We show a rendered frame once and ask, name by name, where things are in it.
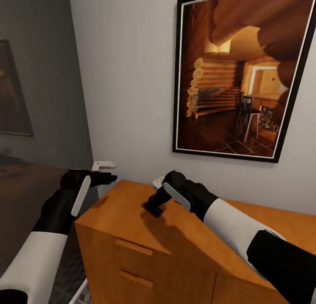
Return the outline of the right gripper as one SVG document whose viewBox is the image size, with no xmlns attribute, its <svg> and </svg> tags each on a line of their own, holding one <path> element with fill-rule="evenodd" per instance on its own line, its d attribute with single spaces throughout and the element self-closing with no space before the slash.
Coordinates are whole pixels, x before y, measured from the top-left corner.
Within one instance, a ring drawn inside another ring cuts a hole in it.
<svg viewBox="0 0 316 304">
<path fill-rule="evenodd" d="M 151 209 L 152 207 L 156 209 L 157 207 L 161 206 L 163 203 L 167 203 L 170 200 L 162 196 L 161 188 L 153 196 L 149 198 L 146 205 L 146 209 Z"/>
</svg>

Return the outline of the mousetrap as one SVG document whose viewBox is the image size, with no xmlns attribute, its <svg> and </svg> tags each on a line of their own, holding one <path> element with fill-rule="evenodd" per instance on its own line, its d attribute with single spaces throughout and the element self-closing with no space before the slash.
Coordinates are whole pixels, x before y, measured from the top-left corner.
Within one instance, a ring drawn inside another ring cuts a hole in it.
<svg viewBox="0 0 316 304">
<path fill-rule="evenodd" d="M 142 207 L 146 209 L 146 205 L 147 205 L 147 202 Z M 160 215 L 164 213 L 164 211 L 160 209 L 159 207 L 157 207 L 156 209 L 152 207 L 151 209 L 146 209 L 146 210 L 150 212 L 152 215 L 154 215 L 155 217 L 159 217 Z"/>
</svg>

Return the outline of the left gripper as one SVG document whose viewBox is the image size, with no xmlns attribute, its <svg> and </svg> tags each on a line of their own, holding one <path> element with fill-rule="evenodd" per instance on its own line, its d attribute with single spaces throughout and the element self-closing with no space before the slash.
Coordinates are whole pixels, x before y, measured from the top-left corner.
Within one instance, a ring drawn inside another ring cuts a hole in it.
<svg viewBox="0 0 316 304">
<path fill-rule="evenodd" d="M 116 175 L 111 175 L 111 173 L 106 173 L 106 172 L 99 172 L 99 171 L 94 171 L 97 177 L 97 181 L 94 185 L 99 186 L 99 185 L 110 185 L 113 181 L 117 180 L 118 176 Z"/>
</svg>

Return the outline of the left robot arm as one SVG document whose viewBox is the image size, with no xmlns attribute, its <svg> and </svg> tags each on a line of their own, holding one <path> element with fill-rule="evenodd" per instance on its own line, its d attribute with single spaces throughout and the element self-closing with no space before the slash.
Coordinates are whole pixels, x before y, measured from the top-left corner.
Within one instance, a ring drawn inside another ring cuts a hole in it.
<svg viewBox="0 0 316 304">
<path fill-rule="evenodd" d="M 110 185 L 118 176 L 111 161 L 95 161 L 92 172 L 69 169 L 42 206 L 41 217 L 0 278 L 0 304 L 48 304 L 61 256 L 89 187 Z"/>
</svg>

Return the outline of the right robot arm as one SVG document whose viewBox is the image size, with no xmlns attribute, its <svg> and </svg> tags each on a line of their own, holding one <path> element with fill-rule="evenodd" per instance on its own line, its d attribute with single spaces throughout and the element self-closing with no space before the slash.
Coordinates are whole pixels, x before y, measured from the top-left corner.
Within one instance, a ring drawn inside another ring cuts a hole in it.
<svg viewBox="0 0 316 304">
<path fill-rule="evenodd" d="M 194 213 L 257 275 L 290 304 L 316 304 L 316 255 L 289 242 L 272 228 L 210 193 L 175 170 L 153 180 L 146 209 L 171 198 Z"/>
</svg>

